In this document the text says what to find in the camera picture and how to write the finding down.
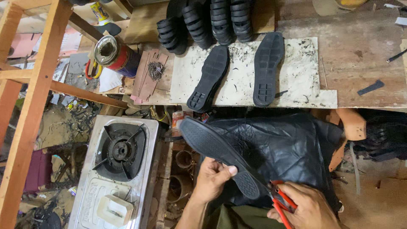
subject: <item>stove burner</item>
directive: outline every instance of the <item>stove burner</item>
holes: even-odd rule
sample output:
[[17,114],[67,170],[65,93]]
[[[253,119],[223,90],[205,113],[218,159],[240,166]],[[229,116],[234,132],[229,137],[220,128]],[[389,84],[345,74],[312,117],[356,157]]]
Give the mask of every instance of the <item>stove burner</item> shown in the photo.
[[104,126],[93,170],[112,180],[133,179],[140,170],[144,154],[146,132],[143,126],[124,123]]

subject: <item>gas stove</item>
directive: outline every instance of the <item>gas stove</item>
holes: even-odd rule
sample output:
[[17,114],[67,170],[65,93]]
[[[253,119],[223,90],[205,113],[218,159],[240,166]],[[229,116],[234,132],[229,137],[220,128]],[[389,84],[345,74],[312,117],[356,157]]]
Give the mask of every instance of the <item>gas stove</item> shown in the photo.
[[89,142],[69,229],[115,229],[96,215],[100,198],[119,197],[134,206],[127,225],[146,228],[160,150],[159,123],[98,115]]

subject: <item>metal can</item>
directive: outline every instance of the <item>metal can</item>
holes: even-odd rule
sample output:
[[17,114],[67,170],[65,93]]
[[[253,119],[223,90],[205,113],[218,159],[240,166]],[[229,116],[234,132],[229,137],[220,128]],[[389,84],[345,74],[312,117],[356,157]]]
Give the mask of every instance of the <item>metal can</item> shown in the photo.
[[95,14],[96,18],[98,19],[99,26],[106,25],[107,23],[113,21],[109,17],[109,14],[103,9],[103,6],[100,4],[100,2],[96,2],[92,5],[90,5],[90,8],[92,9],[93,13]]
[[95,46],[96,62],[126,77],[136,76],[141,55],[112,35],[102,37]]

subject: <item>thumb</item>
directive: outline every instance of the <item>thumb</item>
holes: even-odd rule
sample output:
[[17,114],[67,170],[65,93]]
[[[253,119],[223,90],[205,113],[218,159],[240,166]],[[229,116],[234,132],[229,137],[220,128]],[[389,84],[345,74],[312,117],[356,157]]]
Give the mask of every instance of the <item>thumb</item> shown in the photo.
[[237,174],[237,168],[234,165],[228,166],[222,171],[214,175],[214,183],[216,185],[222,185],[228,181],[231,177]]

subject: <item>wooden frame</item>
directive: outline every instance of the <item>wooden frame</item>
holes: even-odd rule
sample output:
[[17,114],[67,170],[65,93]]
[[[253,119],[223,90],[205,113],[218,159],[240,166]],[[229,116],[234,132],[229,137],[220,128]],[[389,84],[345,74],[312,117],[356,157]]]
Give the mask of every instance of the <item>wooden frame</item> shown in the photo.
[[[17,70],[5,64],[9,48],[17,31],[23,12],[49,6],[42,41],[34,69]],[[72,5],[64,0],[10,0],[0,20],[0,147],[18,98],[22,83],[29,83],[22,107],[2,184],[0,186],[0,225],[2,229],[14,228],[18,207],[31,161],[31,153],[37,137],[49,90],[127,108],[127,103],[52,80],[68,21],[87,37],[97,41],[102,35],[78,15],[72,13]]]

